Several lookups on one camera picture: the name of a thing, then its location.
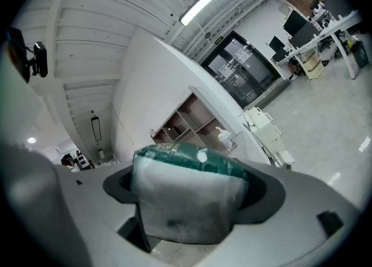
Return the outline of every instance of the doorway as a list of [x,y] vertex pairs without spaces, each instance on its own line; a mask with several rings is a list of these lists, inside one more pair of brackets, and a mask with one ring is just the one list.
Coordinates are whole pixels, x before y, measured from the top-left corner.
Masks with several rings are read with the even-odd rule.
[[207,57],[202,66],[242,109],[280,77],[270,62],[234,31]]

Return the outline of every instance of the desk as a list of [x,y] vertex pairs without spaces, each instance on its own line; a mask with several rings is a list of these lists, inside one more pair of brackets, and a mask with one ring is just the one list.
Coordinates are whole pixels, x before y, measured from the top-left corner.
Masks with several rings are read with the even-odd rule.
[[335,41],[337,47],[339,48],[342,57],[344,57],[344,60],[346,62],[346,66],[348,67],[350,77],[352,79],[355,79],[355,72],[353,70],[353,67],[351,66],[351,63],[348,59],[348,56],[346,55],[346,52],[339,41],[339,39],[336,37],[335,32],[340,30],[340,31],[345,31],[346,29],[358,24],[359,22],[362,21],[362,16],[357,10],[354,10],[351,12],[348,16],[340,19],[337,22],[331,23],[327,28],[325,28],[318,36],[315,36],[311,41],[309,41],[306,45],[303,45],[302,47],[298,49],[294,49],[291,53],[288,54],[287,57],[285,57],[283,60],[279,61],[277,64],[282,65],[285,62],[289,61],[292,57],[295,57],[296,60],[299,62],[299,64],[302,66],[304,69],[306,75],[307,75],[307,70],[303,64],[303,62],[300,60],[300,57],[298,56],[301,53],[304,53],[312,48],[314,48],[318,42],[321,40],[325,39],[328,36],[331,36],[332,39]]

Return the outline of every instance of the bottle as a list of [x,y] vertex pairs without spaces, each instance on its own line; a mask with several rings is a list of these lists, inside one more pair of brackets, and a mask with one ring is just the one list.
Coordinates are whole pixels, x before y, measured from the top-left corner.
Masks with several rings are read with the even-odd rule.
[[234,150],[237,147],[237,142],[233,139],[233,135],[229,131],[223,130],[219,126],[217,126],[216,129],[220,131],[218,135],[219,141],[225,146],[227,150]]

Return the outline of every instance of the wooden shelf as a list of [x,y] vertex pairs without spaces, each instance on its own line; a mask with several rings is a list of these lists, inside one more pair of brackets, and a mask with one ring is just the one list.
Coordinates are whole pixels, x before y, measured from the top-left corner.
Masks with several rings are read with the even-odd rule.
[[185,132],[189,129],[189,125],[186,121],[176,112],[174,113],[171,118],[164,124],[164,128],[173,128],[175,127],[180,133]]
[[208,119],[200,128],[196,130],[196,132],[200,131],[203,127],[207,126],[210,122],[214,121],[215,119],[216,119],[215,117],[211,117],[210,119]]
[[173,140],[173,142],[180,141],[184,137],[187,137],[189,134],[192,134],[192,130],[188,127],[186,131],[184,131],[182,134],[180,134],[177,138]]
[[202,140],[200,140],[200,138],[192,131],[190,132],[190,134],[188,134],[187,136],[185,136],[179,141],[185,142],[185,143],[193,143],[198,146],[206,146],[205,143]]
[[208,147],[219,149],[223,144],[219,141],[218,135],[220,131],[216,129],[216,126],[221,126],[217,119],[211,119],[203,127],[201,127],[196,134],[201,138]]
[[191,94],[177,112],[182,113],[183,119],[186,119],[193,131],[199,129],[213,117],[195,94]]
[[197,126],[196,124],[188,117],[188,115],[186,113],[183,113],[183,112],[180,112],[180,111],[177,111],[177,113],[181,116],[181,118],[183,119],[183,121],[186,122],[187,125],[189,125],[190,129],[192,129],[193,131],[197,130]]
[[[219,131],[216,129],[216,126],[222,125],[196,95],[192,93],[170,114],[153,140],[155,143],[193,143],[198,146],[223,151],[224,146],[218,140]],[[176,128],[181,134],[172,139],[167,133],[168,128]]]
[[170,143],[172,142],[171,138],[166,134],[163,129],[160,129],[158,133],[153,138],[155,143]]

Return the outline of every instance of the fluorescent light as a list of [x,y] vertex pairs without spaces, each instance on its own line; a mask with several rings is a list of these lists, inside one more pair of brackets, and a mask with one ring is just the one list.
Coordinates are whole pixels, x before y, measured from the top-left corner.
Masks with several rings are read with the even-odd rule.
[[212,0],[199,0],[189,9],[180,19],[180,22],[186,26],[190,21]]
[[91,118],[91,123],[95,141],[101,141],[101,125],[99,124],[99,118],[94,116],[93,118]]

